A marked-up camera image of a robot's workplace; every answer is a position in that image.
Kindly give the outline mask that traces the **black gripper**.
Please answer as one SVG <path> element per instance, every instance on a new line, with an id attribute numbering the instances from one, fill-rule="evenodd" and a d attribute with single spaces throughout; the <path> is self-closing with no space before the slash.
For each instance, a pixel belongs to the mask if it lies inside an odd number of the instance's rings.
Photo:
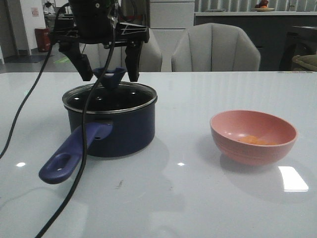
<path id="1" fill-rule="evenodd" d="M 139 79 L 139 63 L 143 43 L 150 38 L 147 26 L 124 22 L 117 0 L 70 0 L 64 6 L 72 10 L 72 25 L 62 27 L 55 20 L 49 34 L 52 44 L 59 44 L 59 52 L 71 61 L 83 81 L 90 81 L 93 72 L 80 44 L 103 44 L 107 48 L 126 46 L 125 64 L 131 82 Z"/>

